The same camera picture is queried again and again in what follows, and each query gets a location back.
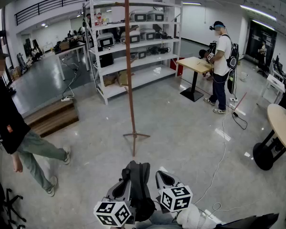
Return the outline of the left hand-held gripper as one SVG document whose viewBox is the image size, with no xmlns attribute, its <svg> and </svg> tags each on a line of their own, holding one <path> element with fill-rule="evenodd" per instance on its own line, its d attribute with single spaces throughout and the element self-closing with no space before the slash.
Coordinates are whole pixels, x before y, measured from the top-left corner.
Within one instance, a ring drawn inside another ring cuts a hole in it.
<svg viewBox="0 0 286 229">
<path fill-rule="evenodd" d="M 130 191 L 131 180 L 125 176 L 108 190 L 106 198 L 97 202 L 93 214 L 102 226 L 123 228 L 135 223 L 135 208 L 131 207 L 130 201 L 125 201 L 129 200 Z"/>
</svg>

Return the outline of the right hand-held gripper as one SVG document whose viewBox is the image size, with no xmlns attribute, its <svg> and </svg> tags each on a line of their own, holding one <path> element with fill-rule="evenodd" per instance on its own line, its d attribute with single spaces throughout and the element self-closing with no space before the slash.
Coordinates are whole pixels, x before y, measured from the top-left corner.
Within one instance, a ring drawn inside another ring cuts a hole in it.
<svg viewBox="0 0 286 229">
<path fill-rule="evenodd" d="M 156 184 L 160 195 L 160 207 L 163 213 L 179 212 L 189 207 L 193 193 L 189 186 L 177 186 L 181 183 L 175 175 L 165 172 L 156 172 Z"/>
</svg>

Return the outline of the dark grey backpack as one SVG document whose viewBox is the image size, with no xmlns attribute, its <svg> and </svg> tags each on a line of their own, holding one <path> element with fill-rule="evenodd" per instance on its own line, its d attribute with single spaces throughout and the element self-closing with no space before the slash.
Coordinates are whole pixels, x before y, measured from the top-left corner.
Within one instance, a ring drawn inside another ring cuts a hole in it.
<svg viewBox="0 0 286 229">
<path fill-rule="evenodd" d="M 130 207 L 133 210 L 133 223 L 146 221 L 156 211 L 147 186 L 150 175 L 149 163 L 131 161 L 122 170 L 122 179 L 131 182 Z"/>
</svg>

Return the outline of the brown wooden coat rack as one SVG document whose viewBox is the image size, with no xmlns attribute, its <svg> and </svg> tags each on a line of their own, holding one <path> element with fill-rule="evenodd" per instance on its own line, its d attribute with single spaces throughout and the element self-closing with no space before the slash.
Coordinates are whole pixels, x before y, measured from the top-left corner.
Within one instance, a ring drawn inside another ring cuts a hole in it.
<svg viewBox="0 0 286 229">
<path fill-rule="evenodd" d="M 131 72 L 131 55 L 130 55 L 130 20 L 129 20 L 129 8 L 130 2 L 129 0 L 124 0 L 124 3 L 118 3 L 117 5 L 123 6 L 125 8 L 125 45 L 126 45 L 126 73 L 127 73 L 127 86 L 126 91 L 129 96 L 129 105 L 130 105 L 130 115 L 132 122 L 132 133 L 124 134 L 123 137 L 131 136 L 133 138 L 133 148 L 132 148 L 132 156 L 135 157 L 136 150 L 136 139 L 138 136 L 149 138 L 150 135 L 139 134 L 136 132 L 135 127 L 135 119 L 134 119 L 134 108 L 133 108 L 133 91 L 132 91 L 132 72 Z"/>
</svg>

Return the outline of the black fabric bag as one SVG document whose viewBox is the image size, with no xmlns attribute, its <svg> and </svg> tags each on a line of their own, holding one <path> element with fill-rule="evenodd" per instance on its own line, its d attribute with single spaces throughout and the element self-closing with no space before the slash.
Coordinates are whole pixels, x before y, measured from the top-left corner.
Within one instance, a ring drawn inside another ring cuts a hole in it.
<svg viewBox="0 0 286 229">
<path fill-rule="evenodd" d="M 277 221 L 279 213 L 251 216 L 226 224 L 217 224 L 214 229 L 270 229 Z"/>
</svg>

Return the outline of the wooden step platform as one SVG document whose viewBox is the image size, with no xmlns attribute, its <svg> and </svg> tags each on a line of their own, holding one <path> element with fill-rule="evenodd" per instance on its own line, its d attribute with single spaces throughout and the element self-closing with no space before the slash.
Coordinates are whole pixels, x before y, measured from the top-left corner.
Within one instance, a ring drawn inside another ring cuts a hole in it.
<svg viewBox="0 0 286 229">
<path fill-rule="evenodd" d="M 39 136 L 49 136 L 77 121 L 74 101 L 56 101 L 24 118 L 25 123 Z"/>
</svg>

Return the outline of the white metal shelving unit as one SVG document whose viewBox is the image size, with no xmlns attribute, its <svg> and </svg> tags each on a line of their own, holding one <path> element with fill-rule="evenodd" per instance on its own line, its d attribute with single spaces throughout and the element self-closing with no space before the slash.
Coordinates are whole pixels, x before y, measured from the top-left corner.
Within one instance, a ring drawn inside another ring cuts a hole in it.
<svg viewBox="0 0 286 229">
<path fill-rule="evenodd" d="M 93 32 L 93 28 L 95 27 L 95 14 L 97 15 L 100 12 L 102 18 L 109 19 L 109 23 L 125 19 L 125 8 L 117 5 L 116 2 L 123 4 L 124 0 L 89 0 L 83 5 L 83 10 L 88 10 L 91 13 L 91 18 L 85 20 L 86 35 L 92 37 L 92 42 L 86 43 L 87 52 L 92 67 L 96 90 L 105 102 L 108 102 L 110 98 L 126 92 L 126 86 L 120 87 L 117 80 L 114 84 L 107 87 L 105 87 L 103 83 L 104 75 L 117 74 L 118 76 L 119 71 L 126 70 L 126 51 L 112 53 L 114 63 L 110 66 L 101 68 L 100 57 L 90 53 L 89 49 L 95 45 L 93 42 L 95 40 L 95 33 Z M 175 9 L 177 8 L 176 4 L 152 0 L 129 0 L 129 2 L 129 13 L 133 10 L 143 10 L 145 12 L 154 10 L 161 11 L 164 14 L 164 25 L 154 25 L 153 28 L 156 31 L 166 32 L 171 37 L 170 39 L 166 39 L 164 44 L 150 45 L 130 50 L 132 61 L 132 88 L 136 88 L 177 73 L 170 68 L 170 60 L 173 58 L 178 59 L 180 55 L 181 41 L 175 36 L 174 30 L 179 29 L 182 22 L 181 16 L 174 14 Z M 147 48 L 153 46 L 170 47 L 171 51 L 165 54 L 147 56 Z"/>
</svg>

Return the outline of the cardboard box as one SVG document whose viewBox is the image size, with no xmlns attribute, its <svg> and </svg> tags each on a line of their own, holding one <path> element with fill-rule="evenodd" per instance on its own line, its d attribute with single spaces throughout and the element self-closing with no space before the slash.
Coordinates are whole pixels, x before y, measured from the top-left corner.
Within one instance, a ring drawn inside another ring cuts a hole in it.
<svg viewBox="0 0 286 229">
<path fill-rule="evenodd" d="M 118 72 L 117 81 L 120 87 L 128 86 L 128 75 L 126 70 Z"/>
<path fill-rule="evenodd" d="M 114 84 L 117 78 L 118 78 L 117 74 L 104 75 L 103 76 L 104 86 L 107 87 L 111 84 Z"/>
</svg>

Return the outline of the red stick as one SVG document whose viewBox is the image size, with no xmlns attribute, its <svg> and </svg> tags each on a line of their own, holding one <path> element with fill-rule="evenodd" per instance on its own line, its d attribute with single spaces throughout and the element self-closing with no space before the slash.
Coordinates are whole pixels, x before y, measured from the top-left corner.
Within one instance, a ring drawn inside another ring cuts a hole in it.
<svg viewBox="0 0 286 229">
<path fill-rule="evenodd" d="M 239 100 L 238 104 L 235 107 L 235 110 L 239 107 L 239 105 L 241 104 L 241 102 L 243 101 L 243 99 L 246 97 L 247 92 L 245 92 L 245 94 L 242 96 L 242 98 Z"/>
</svg>

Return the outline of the red box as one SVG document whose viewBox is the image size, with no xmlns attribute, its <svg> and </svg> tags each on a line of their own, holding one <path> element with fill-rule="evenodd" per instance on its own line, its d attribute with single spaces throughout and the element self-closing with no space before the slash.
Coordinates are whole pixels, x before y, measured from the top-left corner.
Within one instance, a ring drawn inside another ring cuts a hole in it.
<svg viewBox="0 0 286 229">
<path fill-rule="evenodd" d="M 183 66 L 176 63 L 177 58 L 173 58 L 170 60 L 170 68 L 177 72 L 177 76 L 183 74 Z"/>
</svg>

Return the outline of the square wooden table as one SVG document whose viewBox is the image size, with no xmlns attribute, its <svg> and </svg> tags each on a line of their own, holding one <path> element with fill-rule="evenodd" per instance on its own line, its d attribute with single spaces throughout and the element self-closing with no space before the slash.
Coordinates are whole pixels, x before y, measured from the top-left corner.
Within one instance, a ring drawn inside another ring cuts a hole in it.
<svg viewBox="0 0 286 229">
<path fill-rule="evenodd" d="M 196 58 L 196 57 L 189 57 L 184 59 L 179 59 L 176 61 L 177 66 L 183 66 L 188 68 L 194 72 L 192 86 L 182 91 L 180 94 L 189 100 L 196 102 L 200 98 L 203 97 L 203 93 L 196 90 L 196 82 L 198 74 L 203 74 L 210 72 L 212 70 L 211 64 L 207 63 L 206 61 Z"/>
</svg>

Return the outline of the round wooden table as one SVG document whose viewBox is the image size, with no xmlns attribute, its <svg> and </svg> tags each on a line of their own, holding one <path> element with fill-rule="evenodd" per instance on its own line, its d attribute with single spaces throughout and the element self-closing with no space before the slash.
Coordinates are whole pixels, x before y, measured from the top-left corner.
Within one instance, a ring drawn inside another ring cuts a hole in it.
<svg viewBox="0 0 286 229">
<path fill-rule="evenodd" d="M 267 117 L 271 125 L 268 136 L 253 147 L 253 158 L 257 166 L 265 171 L 272 168 L 276 162 L 286 152 L 286 109 L 270 104 L 267 108 Z M 282 144 L 282 150 L 273 156 L 272 149 L 277 144 Z"/>
</svg>

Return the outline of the black box appliance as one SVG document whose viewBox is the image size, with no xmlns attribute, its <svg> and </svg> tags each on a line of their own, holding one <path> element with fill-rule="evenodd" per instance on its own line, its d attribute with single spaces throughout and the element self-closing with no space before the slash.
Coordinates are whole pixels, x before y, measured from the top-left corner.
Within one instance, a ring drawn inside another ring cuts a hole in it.
<svg viewBox="0 0 286 229">
<path fill-rule="evenodd" d="M 101 68 L 110 66 L 114 63 L 112 53 L 104 54 L 100 56 L 100 66 Z"/>
</svg>

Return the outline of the white desk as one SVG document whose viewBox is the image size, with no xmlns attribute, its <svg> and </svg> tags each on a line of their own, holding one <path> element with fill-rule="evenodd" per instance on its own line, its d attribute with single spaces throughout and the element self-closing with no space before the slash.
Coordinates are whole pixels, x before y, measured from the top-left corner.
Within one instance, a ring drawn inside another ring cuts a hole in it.
<svg viewBox="0 0 286 229">
<path fill-rule="evenodd" d="M 261 97 L 264 97 L 266 90 L 268 88 L 270 88 L 270 86 L 272 86 L 278 92 L 276 95 L 276 99 L 275 99 L 274 103 L 275 104 L 279 103 L 280 98 L 282 97 L 283 93 L 285 93 L 285 91 L 286 91 L 285 85 L 281 81 L 276 79 L 274 76 L 272 76 L 271 74 L 268 75 L 266 80 L 267 80 L 267 82 L 266 82 L 266 85 L 262 91 Z"/>
</svg>

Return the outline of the black-top white-leg table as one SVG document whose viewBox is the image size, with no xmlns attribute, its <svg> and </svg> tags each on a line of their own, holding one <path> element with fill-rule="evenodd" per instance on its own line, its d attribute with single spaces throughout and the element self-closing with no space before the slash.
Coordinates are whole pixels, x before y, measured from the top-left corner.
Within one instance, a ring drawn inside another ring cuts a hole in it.
<svg viewBox="0 0 286 229">
<path fill-rule="evenodd" d="M 78 62 L 80 62 L 80 58 L 79 58 L 79 49 L 83 50 L 84 53 L 84 59 L 85 59 L 85 66 L 86 66 L 86 70 L 89 71 L 90 67 L 89 67 L 89 63 L 88 63 L 88 57 L 87 57 L 87 50 L 86 50 L 86 46 L 83 42 L 77 42 L 76 45 L 69 47 L 68 49 L 64 49 L 64 50 L 60 50 L 59 52 L 55 53 L 56 56 L 56 60 L 57 60 L 57 64 L 58 64 L 58 69 L 59 72 L 61 74 L 62 80 L 65 80 L 65 76 L 62 70 L 62 66 L 61 66 L 61 61 L 60 61 L 60 56 L 63 56 L 65 54 L 68 54 L 72 51 L 76 51 L 77 53 L 77 58 L 78 58 Z"/>
</svg>

